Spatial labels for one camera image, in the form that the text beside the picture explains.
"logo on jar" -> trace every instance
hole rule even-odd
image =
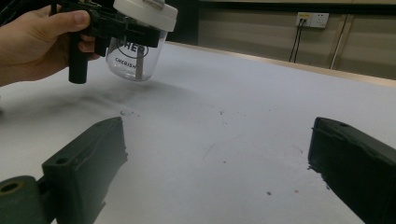
[[[149,47],[135,43],[124,42],[120,39],[117,41],[117,47],[123,55],[132,59],[144,58],[149,53]]]

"round hole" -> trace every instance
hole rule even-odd
[[[9,192],[9,191],[14,190],[14,189],[17,188],[17,187],[18,187],[18,183],[11,183],[11,184],[7,184],[7,185],[5,185],[4,187],[2,187],[2,188],[0,189],[0,191],[1,191],[2,193],[7,193],[7,192]]]
[[[65,164],[65,163],[67,163],[67,159],[66,158],[62,158],[62,159],[59,159],[59,160],[56,161],[56,164],[59,164],[59,165]]]

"power outlet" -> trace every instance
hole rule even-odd
[[[309,27],[309,26],[311,26],[311,19],[312,19],[311,12],[299,12],[297,14],[296,26],[301,25],[302,20],[305,20],[305,22],[303,23],[303,26]]]
[[[326,28],[329,13],[313,13],[310,26],[316,28]]]

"human hand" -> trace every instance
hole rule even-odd
[[[67,33],[87,28],[90,15],[72,11],[50,16],[50,7],[30,11],[0,28],[0,86],[48,77],[68,65]],[[93,53],[94,37],[82,35],[78,48]]]

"clear cup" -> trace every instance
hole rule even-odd
[[[157,48],[112,38],[106,56],[108,68],[115,75],[131,81],[145,81],[151,78],[166,35],[166,31],[161,31]]]

